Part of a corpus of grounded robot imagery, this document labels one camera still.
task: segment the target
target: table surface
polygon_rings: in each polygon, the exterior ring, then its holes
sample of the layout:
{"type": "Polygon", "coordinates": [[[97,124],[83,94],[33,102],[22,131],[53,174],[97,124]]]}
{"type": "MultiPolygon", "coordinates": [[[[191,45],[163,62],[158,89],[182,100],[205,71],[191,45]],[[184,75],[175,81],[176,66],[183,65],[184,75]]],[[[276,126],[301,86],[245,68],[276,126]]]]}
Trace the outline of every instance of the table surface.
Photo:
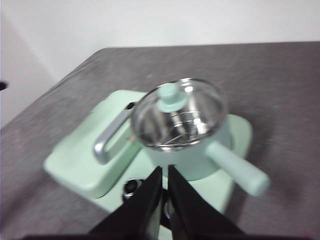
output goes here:
{"type": "Polygon", "coordinates": [[[272,180],[260,197],[237,187],[226,215],[247,233],[320,238],[319,64],[320,42],[99,50],[1,129],[2,237],[98,224],[108,213],[54,182],[45,158],[110,93],[197,77],[252,123],[247,159],[272,180]]]}

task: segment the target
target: mint green saucepan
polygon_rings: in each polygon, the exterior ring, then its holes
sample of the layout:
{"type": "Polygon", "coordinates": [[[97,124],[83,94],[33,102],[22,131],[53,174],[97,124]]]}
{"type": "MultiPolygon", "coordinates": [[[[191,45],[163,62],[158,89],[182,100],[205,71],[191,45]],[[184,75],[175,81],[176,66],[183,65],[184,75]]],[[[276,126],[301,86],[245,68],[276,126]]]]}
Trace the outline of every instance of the mint green saucepan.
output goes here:
{"type": "Polygon", "coordinates": [[[175,165],[188,181],[222,168],[247,193],[260,195],[270,179],[230,150],[227,115],[227,100],[218,86],[196,78],[168,82],[129,104],[97,139],[94,154],[102,165],[108,164],[105,145],[130,118],[131,141],[165,175],[168,165],[175,165]]]}

